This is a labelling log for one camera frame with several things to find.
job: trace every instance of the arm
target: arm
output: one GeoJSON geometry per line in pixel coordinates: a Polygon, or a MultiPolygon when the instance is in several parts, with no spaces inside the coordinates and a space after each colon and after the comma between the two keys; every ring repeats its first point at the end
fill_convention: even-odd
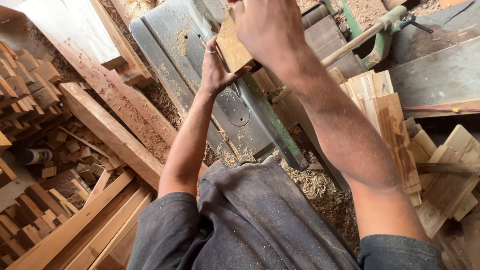
{"type": "Polygon", "coordinates": [[[360,237],[427,240],[385,142],[307,45],[295,1],[238,0],[233,7],[239,40],[293,89],[322,150],[350,185],[360,237]]]}
{"type": "Polygon", "coordinates": [[[208,125],[217,95],[245,75],[250,67],[227,73],[216,51],[216,36],[206,46],[202,84],[172,144],[160,177],[158,197],[176,191],[197,195],[197,177],[204,157],[208,125]]]}

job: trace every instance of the black shirt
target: black shirt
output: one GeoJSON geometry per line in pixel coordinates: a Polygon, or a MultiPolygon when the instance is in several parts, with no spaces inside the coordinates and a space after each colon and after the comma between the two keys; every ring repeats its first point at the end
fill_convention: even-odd
{"type": "Polygon", "coordinates": [[[273,157],[216,162],[200,194],[170,193],[141,213],[129,270],[440,269],[434,246],[393,235],[364,237],[358,262],[273,157]]]}

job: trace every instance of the t-shirt sleeve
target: t-shirt sleeve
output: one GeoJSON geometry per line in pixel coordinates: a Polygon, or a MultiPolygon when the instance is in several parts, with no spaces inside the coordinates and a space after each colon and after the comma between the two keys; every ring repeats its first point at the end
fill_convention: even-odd
{"type": "Polygon", "coordinates": [[[129,270],[176,269],[198,232],[195,197],[169,193],[151,203],[138,219],[129,270]]]}
{"type": "Polygon", "coordinates": [[[427,242],[405,236],[375,234],[360,241],[360,265],[364,270],[437,270],[440,252],[427,242]]]}

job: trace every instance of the table saw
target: table saw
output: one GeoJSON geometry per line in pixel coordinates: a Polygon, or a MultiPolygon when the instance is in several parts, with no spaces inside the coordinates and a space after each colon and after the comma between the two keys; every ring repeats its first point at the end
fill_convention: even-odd
{"type": "MultiPolygon", "coordinates": [[[[130,24],[134,39],[181,115],[188,112],[200,87],[205,43],[220,29],[225,7],[222,0],[168,0],[130,24]]],[[[337,53],[329,60],[327,69],[337,66],[346,78],[350,78],[370,69],[386,56],[391,35],[402,29],[398,25],[406,15],[406,8],[395,8],[364,33],[351,31],[347,36],[350,43],[332,18],[345,10],[347,6],[334,11],[331,4],[320,3],[303,13],[302,22],[307,43],[319,59],[337,53]],[[360,59],[351,52],[374,35],[377,35],[376,47],[366,58],[360,59]],[[340,51],[346,44],[353,47],[340,51]]],[[[403,27],[409,23],[404,20],[403,27]]],[[[317,148],[314,153],[320,152],[317,158],[334,182],[341,182],[338,187],[348,189],[341,174],[333,172],[336,169],[325,160],[314,131],[309,139],[317,148]]],[[[309,166],[250,74],[216,98],[207,142],[229,167],[261,162],[277,148],[292,168],[302,171],[309,166]]]]}

